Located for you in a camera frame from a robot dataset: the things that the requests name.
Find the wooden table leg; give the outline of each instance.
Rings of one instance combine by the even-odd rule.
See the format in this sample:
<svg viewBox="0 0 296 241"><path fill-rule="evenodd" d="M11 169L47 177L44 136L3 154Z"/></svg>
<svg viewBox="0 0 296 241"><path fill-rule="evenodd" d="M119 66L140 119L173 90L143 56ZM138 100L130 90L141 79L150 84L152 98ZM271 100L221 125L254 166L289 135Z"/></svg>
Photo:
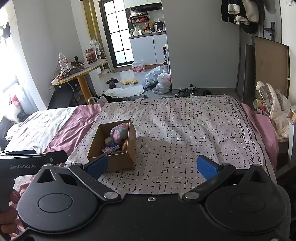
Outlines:
<svg viewBox="0 0 296 241"><path fill-rule="evenodd" d="M78 79L78 83L80 85L80 88L82 90L83 96L85 98L85 101L87 104L89 104L89 98L91 97L91 92L89 90L89 86L87 85L86 79L85 79L84 75L78 76L77 79Z"/></svg>

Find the human hand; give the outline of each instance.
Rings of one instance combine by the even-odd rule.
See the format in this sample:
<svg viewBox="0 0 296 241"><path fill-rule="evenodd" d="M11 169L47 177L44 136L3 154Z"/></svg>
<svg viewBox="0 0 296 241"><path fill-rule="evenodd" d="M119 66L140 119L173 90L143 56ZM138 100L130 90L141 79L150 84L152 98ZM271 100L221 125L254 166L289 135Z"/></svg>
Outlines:
<svg viewBox="0 0 296 241"><path fill-rule="evenodd" d="M20 194L13 189L10 194L10 201L17 204L20 199ZM9 210L5 213L0 213L1 231L5 234L12 234L15 232L17 225L15 219L17 218L17 211L14 207L10 206Z"/></svg>

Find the glass door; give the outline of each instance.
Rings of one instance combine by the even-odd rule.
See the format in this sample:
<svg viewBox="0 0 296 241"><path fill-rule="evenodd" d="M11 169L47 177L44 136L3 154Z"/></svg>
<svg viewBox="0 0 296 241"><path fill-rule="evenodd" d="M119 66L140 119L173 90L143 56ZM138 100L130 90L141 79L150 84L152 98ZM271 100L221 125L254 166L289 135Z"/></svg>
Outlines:
<svg viewBox="0 0 296 241"><path fill-rule="evenodd" d="M99 1L113 66L131 64L133 52L123 0Z"/></svg>

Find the cabinet door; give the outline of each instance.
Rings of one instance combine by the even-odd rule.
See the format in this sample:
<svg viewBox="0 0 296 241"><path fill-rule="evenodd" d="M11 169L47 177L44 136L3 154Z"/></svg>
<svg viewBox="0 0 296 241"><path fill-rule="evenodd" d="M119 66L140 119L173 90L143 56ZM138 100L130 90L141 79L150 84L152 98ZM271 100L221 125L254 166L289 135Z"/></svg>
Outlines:
<svg viewBox="0 0 296 241"><path fill-rule="evenodd" d="M126 9L148 4L147 0L123 0L123 2Z"/></svg>
<svg viewBox="0 0 296 241"><path fill-rule="evenodd" d="M159 3L159 2L161 2L161 0L148 0L148 4Z"/></svg>
<svg viewBox="0 0 296 241"><path fill-rule="evenodd" d="M134 38L130 41L135 61L144 60L145 65L156 64L153 36Z"/></svg>
<svg viewBox="0 0 296 241"><path fill-rule="evenodd" d="M154 35L154 48L155 48L155 55L156 55L156 62L157 64L162 64L165 61L163 56L163 47L167 43L166 34Z"/></svg>

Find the white patterned blanket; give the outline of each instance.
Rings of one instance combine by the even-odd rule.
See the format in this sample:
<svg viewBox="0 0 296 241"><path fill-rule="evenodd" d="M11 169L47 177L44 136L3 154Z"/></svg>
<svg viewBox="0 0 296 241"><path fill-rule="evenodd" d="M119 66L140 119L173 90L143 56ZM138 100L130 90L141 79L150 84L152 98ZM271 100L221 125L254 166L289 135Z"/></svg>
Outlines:
<svg viewBox="0 0 296 241"><path fill-rule="evenodd" d="M196 159L274 172L264 144L236 99L227 95L108 103L68 159L87 163L87 153L101 123L131 119L137 132L136 169L108 173L99 181L123 193L185 193L205 181Z"/></svg>

